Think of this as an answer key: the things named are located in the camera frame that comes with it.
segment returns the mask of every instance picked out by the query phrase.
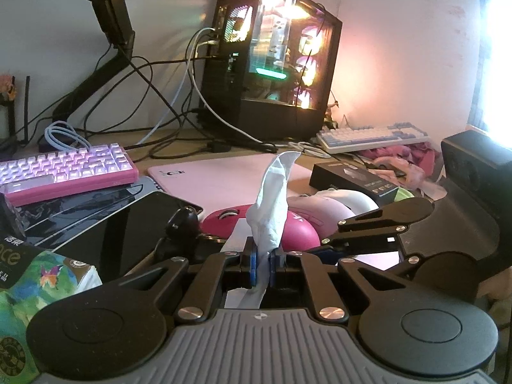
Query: product box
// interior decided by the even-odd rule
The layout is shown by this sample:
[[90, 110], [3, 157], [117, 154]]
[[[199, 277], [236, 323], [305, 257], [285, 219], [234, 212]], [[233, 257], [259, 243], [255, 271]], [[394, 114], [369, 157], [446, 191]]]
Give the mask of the product box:
[[378, 206], [392, 203], [398, 192], [395, 184], [343, 160], [315, 164], [309, 185], [318, 190], [357, 190], [372, 198]]
[[25, 338], [37, 312], [100, 284], [94, 267], [0, 231], [0, 384], [27, 384], [39, 375]]

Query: speaker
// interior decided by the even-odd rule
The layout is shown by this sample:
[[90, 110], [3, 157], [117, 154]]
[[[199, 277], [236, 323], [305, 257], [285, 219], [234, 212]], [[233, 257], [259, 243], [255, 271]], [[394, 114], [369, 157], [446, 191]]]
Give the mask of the speaker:
[[512, 205], [512, 151], [490, 137], [466, 131], [441, 142], [446, 177], [493, 216]]

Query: glass side panel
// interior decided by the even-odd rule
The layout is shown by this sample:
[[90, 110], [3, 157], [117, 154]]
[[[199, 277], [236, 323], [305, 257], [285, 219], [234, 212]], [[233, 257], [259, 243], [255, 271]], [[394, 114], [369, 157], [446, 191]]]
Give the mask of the glass side panel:
[[319, 108], [332, 24], [301, 0], [260, 0], [244, 99]]

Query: white wall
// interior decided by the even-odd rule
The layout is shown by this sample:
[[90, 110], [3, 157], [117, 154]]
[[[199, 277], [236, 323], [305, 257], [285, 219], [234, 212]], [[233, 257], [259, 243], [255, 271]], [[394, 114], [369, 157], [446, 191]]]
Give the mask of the white wall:
[[332, 89], [350, 124], [464, 130], [479, 48], [479, 0], [341, 0]]
[[[340, 0], [315, 0], [336, 13]], [[134, 55], [150, 61], [177, 59], [184, 55], [190, 36], [212, 24], [216, 0], [126, 0], [136, 32]], [[23, 79], [31, 76], [30, 117], [71, 91], [94, 69], [107, 49], [107, 40], [86, 0], [0, 0], [0, 74], [19, 80], [16, 111], [22, 124]], [[181, 80], [183, 66], [155, 66], [154, 84], [170, 100]], [[71, 116], [81, 125], [89, 107], [108, 88], [106, 85]], [[139, 102], [146, 84], [136, 74], [128, 78], [96, 109], [88, 128], [99, 130], [128, 116]], [[177, 106], [188, 92], [188, 82]], [[149, 92], [139, 112], [120, 128], [153, 125], [166, 107]], [[4, 135], [0, 125], [0, 136]]]

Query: circular pad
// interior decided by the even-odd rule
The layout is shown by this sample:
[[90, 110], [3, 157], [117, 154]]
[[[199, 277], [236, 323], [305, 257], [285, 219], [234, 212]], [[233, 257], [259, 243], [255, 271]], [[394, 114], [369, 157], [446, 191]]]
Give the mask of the circular pad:
[[105, 380], [149, 360], [166, 337], [165, 318], [145, 292], [97, 288], [39, 311], [27, 343], [40, 371], [66, 380]]
[[402, 318], [402, 328], [414, 339], [431, 344], [442, 344], [453, 340], [462, 331], [459, 319], [435, 309], [409, 312]]
[[480, 367], [498, 330], [476, 306], [422, 286], [380, 292], [358, 325], [366, 348], [404, 373], [447, 377]]

